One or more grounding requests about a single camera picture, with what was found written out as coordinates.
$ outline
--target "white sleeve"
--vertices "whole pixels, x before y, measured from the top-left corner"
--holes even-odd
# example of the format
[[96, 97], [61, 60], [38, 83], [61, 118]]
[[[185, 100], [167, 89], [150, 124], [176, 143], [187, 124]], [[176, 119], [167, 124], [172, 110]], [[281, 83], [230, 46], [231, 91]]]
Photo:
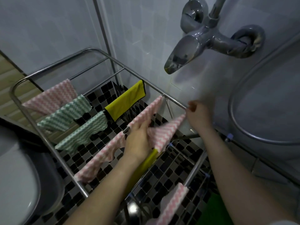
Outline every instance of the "white sleeve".
[[270, 225], [299, 225], [299, 224], [291, 222], [291, 221], [283, 220], [283, 221], [278, 221], [278, 222], [272, 223]]

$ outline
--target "green object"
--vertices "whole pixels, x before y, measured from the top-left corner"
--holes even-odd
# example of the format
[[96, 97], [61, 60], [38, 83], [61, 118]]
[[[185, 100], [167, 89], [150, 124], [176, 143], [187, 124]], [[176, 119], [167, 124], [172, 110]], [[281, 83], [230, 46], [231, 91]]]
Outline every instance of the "green object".
[[76, 129], [73, 133], [59, 142], [55, 149], [66, 150], [73, 153], [81, 144], [87, 144], [91, 135], [107, 128], [107, 119], [103, 111], [97, 113], [85, 124]]
[[37, 125], [49, 130], [67, 131], [74, 119], [80, 118], [91, 109], [92, 106], [87, 99], [83, 95], [80, 95], [73, 99], [72, 102], [45, 117]]
[[212, 193], [197, 225], [233, 225], [220, 195]]

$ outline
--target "pink striped towel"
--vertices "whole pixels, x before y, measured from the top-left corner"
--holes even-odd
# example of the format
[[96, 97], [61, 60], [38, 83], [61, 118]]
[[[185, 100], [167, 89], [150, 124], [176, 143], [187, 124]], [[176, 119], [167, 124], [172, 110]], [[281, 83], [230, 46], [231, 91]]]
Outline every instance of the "pink striped towel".
[[77, 97], [70, 80], [53, 86], [22, 105], [43, 115], [49, 115]]
[[168, 225], [187, 193], [188, 188], [178, 183], [170, 193], [161, 199], [160, 216], [157, 219], [148, 220], [146, 225]]
[[[147, 117], [153, 115], [159, 109], [163, 97], [159, 96], [149, 106], [147, 106], [137, 117], [135, 117], [128, 126], [132, 126], [134, 123], [141, 123], [146, 120]], [[149, 143], [151, 147], [157, 149], [160, 153], [166, 149], [166, 145], [178, 129], [180, 124], [185, 118], [185, 114], [172, 120], [169, 123], [160, 127], [148, 128]], [[101, 149], [94, 158], [92, 158], [79, 172], [75, 174], [77, 181], [84, 183], [92, 181], [102, 163], [111, 162], [113, 155], [118, 148], [125, 147], [125, 135], [123, 132], [119, 132], [103, 149]]]

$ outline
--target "person's right arm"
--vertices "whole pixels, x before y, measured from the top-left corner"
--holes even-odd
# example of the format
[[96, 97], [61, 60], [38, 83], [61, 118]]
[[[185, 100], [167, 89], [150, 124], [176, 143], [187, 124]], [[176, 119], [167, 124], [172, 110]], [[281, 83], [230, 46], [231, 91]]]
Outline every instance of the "person's right arm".
[[190, 101], [189, 106], [189, 123], [204, 142], [217, 187], [234, 224], [295, 221], [221, 140], [212, 126], [208, 108], [199, 101]]

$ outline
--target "floor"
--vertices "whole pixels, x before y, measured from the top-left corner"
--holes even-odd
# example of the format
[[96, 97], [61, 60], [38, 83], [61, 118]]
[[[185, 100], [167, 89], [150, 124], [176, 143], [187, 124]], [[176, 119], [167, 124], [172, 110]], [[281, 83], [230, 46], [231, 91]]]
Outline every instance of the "floor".
[[[87, 96], [87, 99], [92, 105], [92, 110], [76, 122], [79, 125], [83, 125], [96, 113], [100, 112], [107, 104], [115, 100], [117, 96], [113, 89], [113, 83], [109, 82], [101, 88], [95, 90]], [[137, 102], [130, 110], [130, 119], [133, 119], [147, 106], [142, 100]], [[159, 126], [167, 122], [166, 119], [156, 114], [152, 117], [151, 126]], [[60, 154], [71, 170], [78, 172], [92, 157], [97, 154], [118, 132], [124, 130], [128, 122], [124, 118], [120, 118], [116, 122], [109, 122], [107, 129], [94, 134], [90, 138], [90, 143], [87, 145], [81, 145], [78, 147], [78, 152], [74, 155], [69, 155], [65, 151], [61, 151]], [[177, 131], [175, 136], [182, 136]], [[139, 185], [134, 189], [133, 195], [140, 203], [146, 203], [152, 211], [152, 217], [157, 218], [160, 214], [160, 201], [170, 190], [172, 190], [178, 182], [183, 181], [188, 176], [193, 165], [186, 160], [185, 155], [192, 162], [196, 162], [202, 153], [202, 149], [196, 146], [191, 140], [180, 140], [179, 142], [173, 142], [172, 145], [177, 149], [168, 147], [166, 152], [156, 161], [155, 165], [151, 168], [150, 172], [143, 178]], [[114, 168], [118, 160], [122, 157], [124, 148], [118, 149], [115, 153], [115, 158], [112, 162], [103, 163], [97, 177], [87, 184], [85, 187], [91, 193], [101, 180]], [[62, 176], [65, 183], [65, 194], [61, 201], [60, 206], [52, 213], [44, 216], [35, 216], [30, 224], [39, 225], [59, 225], [63, 224], [69, 216], [77, 209], [77, 207], [84, 201], [83, 195], [79, 192], [79, 189], [73, 184], [71, 178], [64, 172], [62, 167], [57, 170]], [[202, 172], [198, 172], [193, 179], [190, 190], [179, 207], [176, 215], [173, 217], [170, 224], [175, 224], [179, 221], [179, 224], [195, 224], [201, 215], [201, 211], [205, 208], [205, 205], [210, 197], [212, 191], [217, 191], [213, 176], [210, 178], [208, 173], [210, 172], [209, 162], [206, 160], [203, 164]], [[203, 180], [206, 180], [202, 188], [200, 184]], [[121, 214], [116, 216], [115, 222], [121, 224]]]

